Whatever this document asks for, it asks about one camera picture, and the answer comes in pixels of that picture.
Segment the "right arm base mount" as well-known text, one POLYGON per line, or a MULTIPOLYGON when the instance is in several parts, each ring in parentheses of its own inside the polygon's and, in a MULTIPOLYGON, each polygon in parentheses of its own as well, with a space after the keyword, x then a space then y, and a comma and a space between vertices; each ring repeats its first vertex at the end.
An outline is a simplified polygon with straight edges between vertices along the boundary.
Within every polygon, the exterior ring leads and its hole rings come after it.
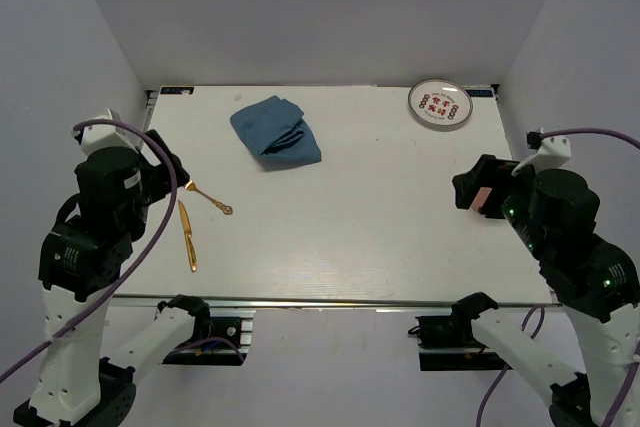
POLYGON ((422 372, 500 371, 505 362, 457 326, 451 316, 420 316, 407 332, 417 340, 422 372))

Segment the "blue cloth napkin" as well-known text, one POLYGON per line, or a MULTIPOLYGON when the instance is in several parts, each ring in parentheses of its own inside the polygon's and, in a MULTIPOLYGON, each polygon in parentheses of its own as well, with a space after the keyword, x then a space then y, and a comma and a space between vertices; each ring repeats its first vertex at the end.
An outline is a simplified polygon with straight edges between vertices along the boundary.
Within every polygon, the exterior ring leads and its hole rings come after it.
POLYGON ((266 171, 289 170, 322 161, 322 152, 304 111, 286 98, 271 96, 244 107, 230 124, 251 156, 266 171))

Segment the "gold fork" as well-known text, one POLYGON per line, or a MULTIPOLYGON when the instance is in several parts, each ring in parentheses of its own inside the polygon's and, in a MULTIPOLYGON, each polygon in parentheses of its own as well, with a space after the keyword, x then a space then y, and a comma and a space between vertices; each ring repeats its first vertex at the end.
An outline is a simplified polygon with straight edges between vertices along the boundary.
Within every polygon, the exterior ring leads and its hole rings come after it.
POLYGON ((202 196, 203 198, 205 198, 206 200, 208 200, 209 202, 211 202, 216 208, 218 208, 224 215, 232 215, 233 214, 233 208, 227 204, 224 204, 223 202, 211 197, 210 195, 208 195, 207 193, 205 193, 204 191, 202 191, 193 180, 189 180, 184 188, 187 191, 190 192, 195 192, 196 194, 202 196))

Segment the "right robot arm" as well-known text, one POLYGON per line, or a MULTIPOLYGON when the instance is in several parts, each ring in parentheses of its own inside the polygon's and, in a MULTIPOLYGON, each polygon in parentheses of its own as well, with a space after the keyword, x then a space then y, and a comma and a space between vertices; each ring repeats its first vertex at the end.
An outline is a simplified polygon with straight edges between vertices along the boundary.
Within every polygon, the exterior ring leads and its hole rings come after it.
POLYGON ((504 219, 518 234, 571 322, 585 370, 540 347, 483 292, 453 304, 453 337, 494 351, 536 391, 556 426, 638 425, 638 273, 628 254, 596 234, 600 199, 587 181, 484 154, 452 185, 457 208, 504 219))

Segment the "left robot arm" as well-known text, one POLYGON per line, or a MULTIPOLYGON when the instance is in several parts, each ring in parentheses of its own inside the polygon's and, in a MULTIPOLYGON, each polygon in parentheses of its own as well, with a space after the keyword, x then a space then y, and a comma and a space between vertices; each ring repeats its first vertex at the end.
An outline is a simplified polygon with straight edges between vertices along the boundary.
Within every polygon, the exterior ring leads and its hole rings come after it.
POLYGON ((157 165, 119 135, 93 145, 75 169, 78 193, 59 209, 43 242, 38 279, 49 346, 34 393, 14 411, 19 426, 119 426, 151 369, 176 347, 210 337, 207 304, 178 295, 161 303, 153 322, 122 351, 100 354, 108 305, 99 298, 123 279, 122 264, 145 232, 149 207, 189 180, 160 135, 146 135, 164 154, 157 165), (85 320, 55 335, 94 304, 85 320))

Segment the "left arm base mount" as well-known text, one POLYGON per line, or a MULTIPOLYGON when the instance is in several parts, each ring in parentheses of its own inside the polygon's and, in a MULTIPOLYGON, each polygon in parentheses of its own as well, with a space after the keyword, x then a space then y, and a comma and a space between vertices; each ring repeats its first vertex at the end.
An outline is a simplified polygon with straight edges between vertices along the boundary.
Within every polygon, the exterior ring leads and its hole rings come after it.
POLYGON ((208 326, 170 352, 163 364, 240 367, 248 356, 252 332, 253 312, 213 310, 208 326))

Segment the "round plate with red characters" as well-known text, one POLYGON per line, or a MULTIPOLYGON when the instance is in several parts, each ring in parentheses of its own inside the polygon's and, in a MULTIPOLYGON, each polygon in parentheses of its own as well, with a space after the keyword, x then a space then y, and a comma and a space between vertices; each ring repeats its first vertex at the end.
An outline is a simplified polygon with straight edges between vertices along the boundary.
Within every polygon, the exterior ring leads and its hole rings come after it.
POLYGON ((437 130, 455 130, 472 116, 473 101, 457 84, 445 80, 425 80, 408 93, 408 107, 425 126, 437 130))

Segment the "gold knife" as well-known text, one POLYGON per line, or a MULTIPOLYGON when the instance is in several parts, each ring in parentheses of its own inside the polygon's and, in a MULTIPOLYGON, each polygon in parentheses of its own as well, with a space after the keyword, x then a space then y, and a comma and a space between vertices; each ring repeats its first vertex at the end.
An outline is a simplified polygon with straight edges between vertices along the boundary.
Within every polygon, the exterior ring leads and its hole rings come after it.
POLYGON ((195 273, 197 271, 197 256, 196 256, 196 250, 193 244, 193 232, 192 232, 191 222, 190 222, 186 207, 182 201, 178 201, 178 208, 179 208, 180 220, 181 220, 183 235, 184 235, 185 244, 186 244, 189 268, 192 273, 195 273))

